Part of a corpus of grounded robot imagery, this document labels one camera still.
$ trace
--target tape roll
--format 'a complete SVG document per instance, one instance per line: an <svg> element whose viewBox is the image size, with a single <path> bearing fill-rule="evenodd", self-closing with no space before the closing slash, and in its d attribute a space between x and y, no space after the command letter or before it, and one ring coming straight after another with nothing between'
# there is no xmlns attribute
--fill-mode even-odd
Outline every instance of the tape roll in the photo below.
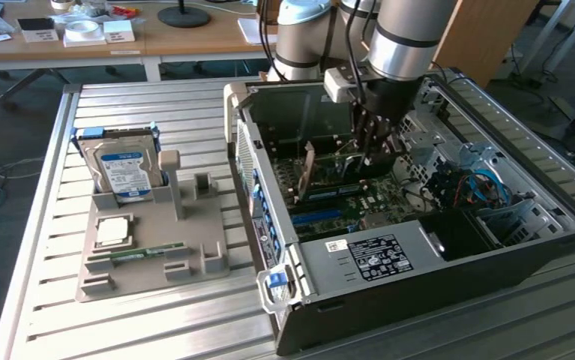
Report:
<svg viewBox="0 0 575 360"><path fill-rule="evenodd" d="M70 10L77 0L51 0L51 7L57 10Z"/></svg>
<svg viewBox="0 0 575 360"><path fill-rule="evenodd" d="M90 20L74 21L66 25L66 35L73 41L85 41L102 36L98 23Z"/></svg>

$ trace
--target desk lamp base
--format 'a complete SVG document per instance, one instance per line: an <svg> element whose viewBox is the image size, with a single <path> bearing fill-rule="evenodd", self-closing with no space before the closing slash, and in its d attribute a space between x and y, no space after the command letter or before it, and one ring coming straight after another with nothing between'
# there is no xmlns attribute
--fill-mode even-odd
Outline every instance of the desk lamp base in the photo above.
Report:
<svg viewBox="0 0 575 360"><path fill-rule="evenodd" d="M158 12L158 19L175 28L197 28L211 21L211 16L195 7L186 7L182 12L181 7L174 6Z"/></svg>

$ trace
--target white box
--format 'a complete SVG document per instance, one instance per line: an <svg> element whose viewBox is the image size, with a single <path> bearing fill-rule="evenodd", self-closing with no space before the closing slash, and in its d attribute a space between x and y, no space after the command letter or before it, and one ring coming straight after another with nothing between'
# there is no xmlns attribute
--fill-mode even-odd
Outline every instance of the white box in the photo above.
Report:
<svg viewBox="0 0 575 360"><path fill-rule="evenodd" d="M137 41L130 20L107 21L103 23L103 32L109 43Z"/></svg>
<svg viewBox="0 0 575 360"><path fill-rule="evenodd" d="M49 28L46 30L22 30L22 33L27 43L58 41L57 30L53 28Z"/></svg>
<svg viewBox="0 0 575 360"><path fill-rule="evenodd" d="M66 33L63 35L63 45L66 47L90 47L93 45L107 45L107 41L103 34L86 40L71 40Z"/></svg>

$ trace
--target black sticker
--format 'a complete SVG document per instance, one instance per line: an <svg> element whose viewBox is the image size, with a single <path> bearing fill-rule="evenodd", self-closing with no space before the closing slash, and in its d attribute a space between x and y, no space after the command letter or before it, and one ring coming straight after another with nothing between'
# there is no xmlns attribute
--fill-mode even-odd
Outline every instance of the black sticker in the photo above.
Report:
<svg viewBox="0 0 575 360"><path fill-rule="evenodd" d="M410 259L392 234L351 242L349 246L358 269L368 281L414 270Z"/></svg>

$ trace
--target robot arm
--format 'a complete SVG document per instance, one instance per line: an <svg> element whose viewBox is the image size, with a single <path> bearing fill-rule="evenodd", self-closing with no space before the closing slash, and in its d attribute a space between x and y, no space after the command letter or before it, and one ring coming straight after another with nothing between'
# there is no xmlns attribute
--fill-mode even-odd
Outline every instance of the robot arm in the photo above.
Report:
<svg viewBox="0 0 575 360"><path fill-rule="evenodd" d="M325 87L334 102L354 106L360 173L368 167L386 169L405 151L393 134L410 111L456 4L457 0L343 0L341 9L334 9L330 0L282 3L275 64L286 78L317 79L322 56L350 59L350 65L326 70ZM373 14L380 10L378 23L368 23L372 43L366 53L361 39L373 5ZM354 58L346 44L351 14ZM368 61L353 69L353 60L364 57ZM277 79L270 73L270 80Z"/></svg>
<svg viewBox="0 0 575 360"><path fill-rule="evenodd" d="M381 2L382 0L361 1L350 29L354 54L361 59L368 55L366 47L361 46L364 28L366 27L369 43ZM341 7L333 7L331 0L283 0L274 63L287 80L315 80L322 75L322 65L327 58L350 58L345 34L354 3L356 0L343 0ZM269 79L281 80L274 69L270 69Z"/></svg>

